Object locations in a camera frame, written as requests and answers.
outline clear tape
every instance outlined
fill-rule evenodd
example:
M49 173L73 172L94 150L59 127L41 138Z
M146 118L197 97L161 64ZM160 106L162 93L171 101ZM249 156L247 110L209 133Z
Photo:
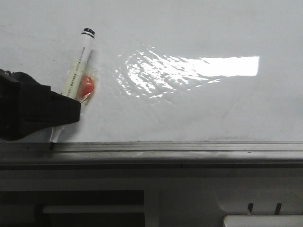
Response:
M78 92L76 100L81 102L83 106L87 106L93 97L96 90L96 81L98 77L98 70L86 65L86 68L83 72L83 76L79 83Z
M78 88L82 75L86 68L86 62L73 61L70 70L67 72L66 80L62 90L62 95L72 99L77 98Z

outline whiteboard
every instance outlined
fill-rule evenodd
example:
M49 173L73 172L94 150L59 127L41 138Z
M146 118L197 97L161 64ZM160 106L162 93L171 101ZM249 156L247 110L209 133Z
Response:
M58 93L81 31L96 33L96 92L60 142L303 139L303 1L2 0L0 11L0 68Z

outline marker cap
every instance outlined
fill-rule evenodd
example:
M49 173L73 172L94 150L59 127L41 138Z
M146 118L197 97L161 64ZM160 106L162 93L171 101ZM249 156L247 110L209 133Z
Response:
M89 36L95 38L95 32L94 32L94 30L92 30L90 28L83 29L83 32L81 34L89 35Z

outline black holder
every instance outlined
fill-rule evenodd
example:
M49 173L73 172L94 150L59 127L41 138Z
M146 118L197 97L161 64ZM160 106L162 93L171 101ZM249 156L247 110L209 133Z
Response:
M80 102L51 91L23 72L0 70L0 138L18 140L35 131L78 122Z

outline whiteboard marker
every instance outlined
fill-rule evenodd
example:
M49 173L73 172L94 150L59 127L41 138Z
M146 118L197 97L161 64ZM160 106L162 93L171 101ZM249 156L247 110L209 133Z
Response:
M66 81L63 87L62 95L75 99L86 63L89 58L92 43L95 39L95 32L92 29L85 28L81 33L82 43L76 56L71 63L70 70L67 73ZM64 129L64 125L53 127L52 136L50 138L50 149L54 148L54 144L58 141L60 133Z

